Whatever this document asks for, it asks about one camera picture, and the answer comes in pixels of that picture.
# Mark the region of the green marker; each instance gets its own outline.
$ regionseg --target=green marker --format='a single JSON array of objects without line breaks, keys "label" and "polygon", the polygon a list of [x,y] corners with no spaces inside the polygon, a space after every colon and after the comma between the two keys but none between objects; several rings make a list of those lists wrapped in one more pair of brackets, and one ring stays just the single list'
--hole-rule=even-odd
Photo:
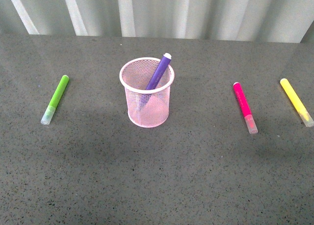
[{"label": "green marker", "polygon": [[52,116],[55,112],[55,109],[57,108],[57,106],[59,104],[59,101],[63,95],[63,92],[64,92],[68,82],[69,82],[69,77],[67,75],[63,75],[60,82],[59,82],[57,89],[54,92],[54,95],[51,98],[51,101],[49,102],[49,105],[48,105],[48,107],[44,113],[44,116],[40,121],[42,124],[44,124],[44,125],[50,124],[50,121],[51,121]]}]

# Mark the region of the gray countertop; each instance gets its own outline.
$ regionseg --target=gray countertop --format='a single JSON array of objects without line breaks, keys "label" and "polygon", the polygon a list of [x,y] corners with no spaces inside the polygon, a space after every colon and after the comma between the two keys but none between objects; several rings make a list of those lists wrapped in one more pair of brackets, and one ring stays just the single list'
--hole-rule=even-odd
[{"label": "gray countertop", "polygon": [[[140,128],[119,71],[165,52],[170,114]],[[279,84],[314,117],[313,71],[313,43],[1,35],[0,224],[313,224],[314,128]]]}]

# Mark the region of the marker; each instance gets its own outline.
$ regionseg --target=marker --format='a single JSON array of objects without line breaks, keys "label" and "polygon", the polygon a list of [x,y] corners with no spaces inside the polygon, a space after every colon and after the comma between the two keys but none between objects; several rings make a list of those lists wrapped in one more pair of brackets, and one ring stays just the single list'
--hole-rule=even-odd
[{"label": "marker", "polygon": [[294,89],[292,88],[291,84],[287,79],[281,79],[280,84],[285,90],[287,96],[289,97],[290,101],[294,105],[296,111],[299,113],[301,119],[303,120],[305,126],[307,127],[313,127],[314,121],[311,118],[310,114],[304,107],[303,103],[301,102],[298,95],[295,93]]},{"label": "marker", "polygon": [[234,90],[235,90],[236,97],[239,101],[239,104],[240,104],[247,128],[249,130],[249,133],[250,134],[258,133],[259,131],[257,130],[255,121],[253,119],[249,104],[246,101],[246,98],[245,98],[244,92],[242,90],[241,84],[235,83],[234,84]]},{"label": "marker", "polygon": [[171,61],[171,55],[169,53],[165,53],[161,58],[151,80],[149,81],[146,90],[153,90],[157,87],[163,73],[166,71],[169,63]]},{"label": "marker", "polygon": [[48,105],[48,107],[44,113],[44,116],[40,121],[42,124],[44,124],[44,125],[50,124],[50,121],[51,121],[52,116],[55,112],[55,109],[57,108],[57,106],[59,104],[59,101],[63,95],[63,92],[64,92],[68,82],[69,82],[69,77],[67,75],[63,75],[57,89],[55,90],[55,92],[54,92],[54,94],[53,94],[53,96],[49,102],[49,105]]},{"label": "marker", "polygon": [[[171,61],[171,55],[169,53],[165,53],[161,58],[151,80],[149,81],[148,85],[146,86],[146,90],[153,90],[157,87],[163,73],[168,68],[168,65]],[[140,109],[146,106],[147,102],[151,98],[151,94],[145,94],[141,96],[140,100]]]}]

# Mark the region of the pen holder rim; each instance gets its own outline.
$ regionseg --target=pen holder rim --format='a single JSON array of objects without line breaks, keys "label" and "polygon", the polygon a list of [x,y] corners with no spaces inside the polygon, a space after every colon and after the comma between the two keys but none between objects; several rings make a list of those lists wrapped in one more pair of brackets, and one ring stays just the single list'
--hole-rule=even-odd
[{"label": "pen holder rim", "polygon": [[160,92],[160,91],[163,91],[165,90],[166,88],[168,88],[172,83],[173,83],[173,80],[175,78],[175,73],[173,71],[173,68],[171,67],[171,65],[168,65],[168,68],[169,68],[169,71],[170,71],[170,79],[169,81],[164,85],[164,86],[161,86],[159,88],[156,88],[156,89],[153,89],[153,90],[141,90],[141,89],[137,89],[137,88],[134,88],[134,87],[131,87],[130,85],[128,85],[124,80],[123,80],[123,71],[124,69],[129,66],[131,63],[134,63],[136,61],[140,61],[140,60],[155,60],[155,61],[158,61],[160,62],[160,59],[158,58],[154,58],[154,57],[141,57],[141,58],[137,58],[137,59],[133,59],[133,60],[130,60],[128,63],[126,63],[125,65],[123,65],[123,67],[121,68],[120,70],[120,74],[119,74],[119,78],[120,78],[120,82],[122,83],[122,85],[130,90],[130,91],[133,91],[133,92],[136,92],[136,93],[139,93],[139,94],[153,94],[153,93],[157,93],[157,92]]}]

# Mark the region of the pen holder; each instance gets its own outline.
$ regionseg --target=pen holder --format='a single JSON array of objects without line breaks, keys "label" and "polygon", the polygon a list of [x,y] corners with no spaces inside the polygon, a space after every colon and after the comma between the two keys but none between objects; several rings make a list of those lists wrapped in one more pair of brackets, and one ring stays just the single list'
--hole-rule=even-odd
[{"label": "pen holder", "polygon": [[126,63],[120,71],[129,118],[140,127],[157,127],[169,115],[170,85],[175,76],[172,67],[168,65],[156,89],[146,90],[159,62],[157,58],[138,58]]}]

